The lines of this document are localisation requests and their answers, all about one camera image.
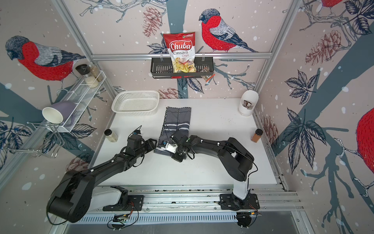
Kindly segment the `grey plaid pillowcase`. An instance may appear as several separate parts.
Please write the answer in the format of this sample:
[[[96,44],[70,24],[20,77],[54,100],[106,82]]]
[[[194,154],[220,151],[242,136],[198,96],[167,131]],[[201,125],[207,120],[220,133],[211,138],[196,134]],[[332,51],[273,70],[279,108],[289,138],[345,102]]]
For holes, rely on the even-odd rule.
[[[171,152],[168,152],[164,149],[163,142],[171,143],[171,136],[178,131],[179,133],[189,135],[190,130],[190,121],[191,121],[191,107],[167,107],[164,121],[162,125],[161,134],[158,140],[158,145],[154,150],[154,153],[170,156]]]

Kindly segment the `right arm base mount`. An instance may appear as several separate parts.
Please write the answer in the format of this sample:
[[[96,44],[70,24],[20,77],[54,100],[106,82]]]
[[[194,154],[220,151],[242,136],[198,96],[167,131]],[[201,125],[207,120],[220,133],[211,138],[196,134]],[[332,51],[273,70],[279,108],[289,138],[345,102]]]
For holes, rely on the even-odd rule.
[[[236,197],[233,193],[231,194],[220,194],[220,200],[218,204],[222,210],[259,210],[259,200],[256,194],[248,193],[245,199]]]

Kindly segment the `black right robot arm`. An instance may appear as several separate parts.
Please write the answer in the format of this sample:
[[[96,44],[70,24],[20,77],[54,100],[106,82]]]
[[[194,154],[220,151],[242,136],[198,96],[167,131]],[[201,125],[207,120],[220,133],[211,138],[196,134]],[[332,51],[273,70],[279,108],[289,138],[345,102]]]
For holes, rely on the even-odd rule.
[[[245,200],[249,194],[250,170],[254,165],[254,157],[238,140],[214,141],[196,135],[187,136],[177,130],[167,140],[161,141],[161,149],[171,153],[171,158],[182,162],[186,158],[193,160],[196,154],[216,157],[227,173],[235,179],[233,195]]]

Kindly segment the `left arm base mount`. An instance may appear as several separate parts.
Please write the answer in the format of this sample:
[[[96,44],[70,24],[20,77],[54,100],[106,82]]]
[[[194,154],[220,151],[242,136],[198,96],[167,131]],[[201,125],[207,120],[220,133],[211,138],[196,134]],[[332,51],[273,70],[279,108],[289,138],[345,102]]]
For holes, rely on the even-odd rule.
[[[114,192],[120,192],[120,197],[115,204],[103,207],[105,212],[131,211],[132,209],[141,211],[144,202],[143,195],[129,195],[129,191],[120,186],[110,187]]]

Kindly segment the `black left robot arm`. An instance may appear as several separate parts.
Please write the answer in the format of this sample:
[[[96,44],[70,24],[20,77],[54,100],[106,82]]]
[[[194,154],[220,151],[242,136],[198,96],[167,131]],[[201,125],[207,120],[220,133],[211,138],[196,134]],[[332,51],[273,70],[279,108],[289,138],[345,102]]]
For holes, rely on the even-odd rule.
[[[112,159],[83,171],[67,172],[49,197],[46,213],[75,223],[89,210],[94,188],[110,177],[134,166],[137,159],[157,147],[157,140],[131,135],[127,146]]]

